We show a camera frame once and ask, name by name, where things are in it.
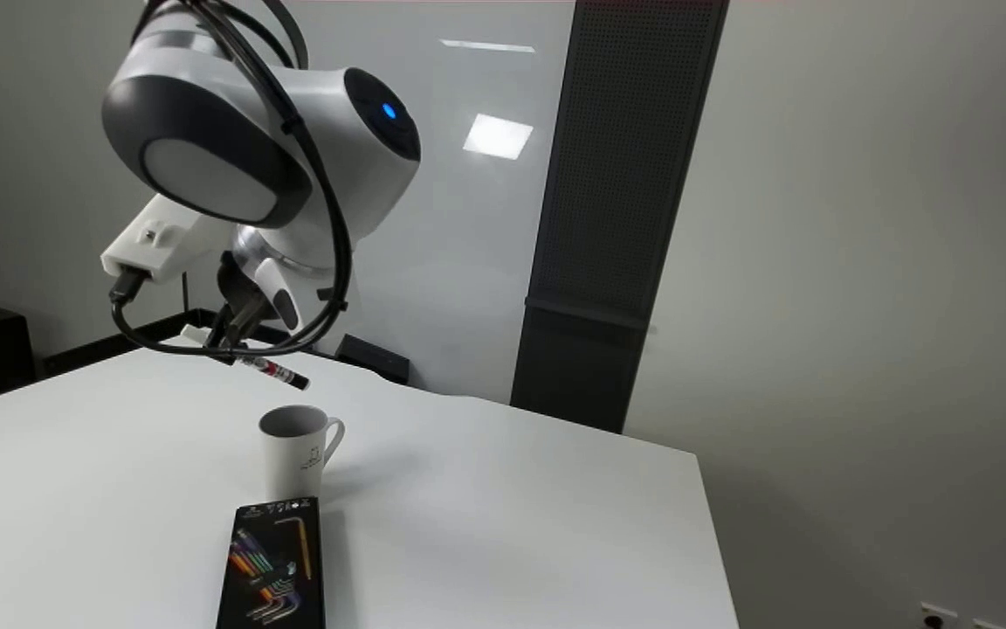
phone screen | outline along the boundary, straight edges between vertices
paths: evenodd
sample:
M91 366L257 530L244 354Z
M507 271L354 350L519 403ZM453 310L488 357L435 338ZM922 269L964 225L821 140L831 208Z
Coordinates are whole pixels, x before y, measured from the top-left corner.
M317 501L234 513L218 629L325 629Z

white table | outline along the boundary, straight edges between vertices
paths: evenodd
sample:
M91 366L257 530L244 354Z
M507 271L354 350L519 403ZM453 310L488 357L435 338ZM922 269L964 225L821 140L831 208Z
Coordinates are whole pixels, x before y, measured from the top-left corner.
M328 629L735 629L697 460L315 361L124 354L0 397L0 629L214 629L255 419L349 421L325 476Z

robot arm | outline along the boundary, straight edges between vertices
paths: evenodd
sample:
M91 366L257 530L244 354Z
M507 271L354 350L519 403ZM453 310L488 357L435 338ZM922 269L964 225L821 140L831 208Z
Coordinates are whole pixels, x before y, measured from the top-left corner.
M102 256L119 275L116 304L234 236L219 318L244 320L229 325L229 345L261 315L297 332L290 350L306 345L306 297L328 283L330 301L346 297L354 236L390 213L418 166L414 121L390 86L362 70L264 66L218 0L148 6L103 128L159 191Z

white wall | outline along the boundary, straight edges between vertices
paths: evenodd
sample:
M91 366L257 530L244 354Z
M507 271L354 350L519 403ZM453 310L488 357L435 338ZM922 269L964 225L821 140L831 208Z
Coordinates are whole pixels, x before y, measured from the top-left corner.
M418 177L355 249L355 297L337 334L354 332L410 357L418 383L432 391L509 397L571 0L292 6L311 66L378 72L405 99L424 133ZM439 37L539 51L468 51ZM519 159L466 152L477 110L533 127ZM200 286L195 304L214 304L214 295Z
M131 0L0 0L0 308L48 357L116 334L96 251L148 191L102 133L102 94L136 17ZM179 315L144 295L138 320Z
M751 629L1006 623L1006 0L735 0L629 433Z

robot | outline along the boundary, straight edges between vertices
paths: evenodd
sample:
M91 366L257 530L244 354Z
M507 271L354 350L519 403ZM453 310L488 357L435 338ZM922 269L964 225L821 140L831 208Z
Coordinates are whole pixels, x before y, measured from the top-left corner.
M116 325L159 354L264 361L315 345L346 308L354 241L418 170L418 128L367 70L306 70L305 36L264 0L292 51L226 0L148 0L103 94L103 133L156 195L102 251ZM219 251L223 308L204 345L163 345L124 320L144 283ZM261 320L290 338L247 350Z

